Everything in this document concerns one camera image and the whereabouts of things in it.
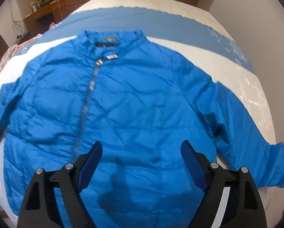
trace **jacket sleeve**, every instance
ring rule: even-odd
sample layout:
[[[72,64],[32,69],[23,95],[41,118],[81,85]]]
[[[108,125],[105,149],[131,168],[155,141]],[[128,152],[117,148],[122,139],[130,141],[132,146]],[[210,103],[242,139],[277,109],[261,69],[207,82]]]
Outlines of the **jacket sleeve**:
[[[0,134],[38,67],[36,61],[22,66],[10,62],[0,73]]]
[[[182,55],[172,56],[183,95],[233,170],[245,166],[257,187],[284,187],[284,144],[270,145],[242,102]]]

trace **puffer jacket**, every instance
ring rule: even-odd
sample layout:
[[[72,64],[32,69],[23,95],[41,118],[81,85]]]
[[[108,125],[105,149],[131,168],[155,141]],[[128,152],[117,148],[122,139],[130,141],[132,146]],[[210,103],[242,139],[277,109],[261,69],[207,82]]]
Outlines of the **puffer jacket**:
[[[18,215],[39,167],[60,169],[95,141],[103,157],[81,197],[97,227],[187,227],[203,192],[180,154],[246,166],[284,186],[284,145],[269,145],[237,97],[141,31],[83,32],[31,60],[0,92],[4,180]],[[70,227],[56,198],[66,227]]]

